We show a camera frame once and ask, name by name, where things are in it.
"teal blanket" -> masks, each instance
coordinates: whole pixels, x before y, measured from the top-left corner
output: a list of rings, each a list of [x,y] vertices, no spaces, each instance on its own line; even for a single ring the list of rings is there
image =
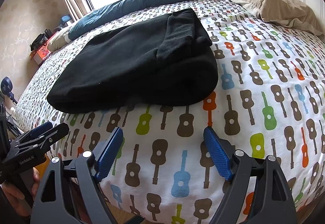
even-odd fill
[[[81,18],[69,32],[69,39],[74,40],[81,35],[129,13],[150,7],[174,4],[189,0],[119,0],[115,3],[96,9]]]

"pillow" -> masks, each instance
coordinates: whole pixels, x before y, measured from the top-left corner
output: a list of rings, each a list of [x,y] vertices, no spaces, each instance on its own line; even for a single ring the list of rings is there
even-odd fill
[[[264,22],[308,31],[325,41],[314,11],[300,0],[231,0]]]
[[[71,25],[63,28],[62,30],[55,33],[55,35],[49,40],[48,43],[48,50],[51,52],[54,52],[60,48],[62,48],[64,45],[70,43],[71,41],[68,38],[68,33],[72,26],[74,26],[75,23],[72,23]]]

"bed sheet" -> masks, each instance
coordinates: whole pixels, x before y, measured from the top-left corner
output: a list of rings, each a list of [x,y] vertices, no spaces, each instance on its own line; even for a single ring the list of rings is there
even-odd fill
[[[207,99],[76,115],[46,102],[55,80],[93,36],[185,8],[195,10],[213,41],[220,80]],[[21,96],[16,116],[25,130],[48,120],[67,123],[69,135],[49,154],[63,159],[94,149],[121,127],[125,140],[101,188],[107,202],[152,222],[209,223],[214,215],[228,184],[203,143],[207,125],[253,157],[275,155],[299,210],[324,188],[324,64],[324,43],[312,34],[263,23],[229,0],[187,1],[129,14],[53,53]],[[92,100],[100,99],[94,94]],[[253,190],[251,181],[239,221]]]

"silver screw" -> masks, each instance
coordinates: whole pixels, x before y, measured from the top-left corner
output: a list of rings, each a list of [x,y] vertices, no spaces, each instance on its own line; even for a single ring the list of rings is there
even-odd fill
[[[59,157],[54,157],[52,158],[52,163],[57,163],[60,160]]]
[[[235,151],[235,154],[236,154],[237,156],[239,156],[239,157],[244,156],[244,152],[243,152],[242,150],[236,150],[236,151]]]
[[[276,159],[273,155],[269,155],[268,159],[271,161],[271,162],[275,162]]]
[[[89,151],[89,150],[84,151],[83,154],[82,154],[82,156],[84,156],[85,158],[88,158],[88,157],[90,157],[91,155],[92,155],[92,152]]]

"black folded garment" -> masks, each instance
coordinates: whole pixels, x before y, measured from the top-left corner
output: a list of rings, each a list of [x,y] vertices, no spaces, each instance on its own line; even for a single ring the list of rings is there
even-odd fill
[[[127,104],[195,104],[215,89],[208,33],[184,9],[97,35],[55,82],[48,102],[65,113]]]

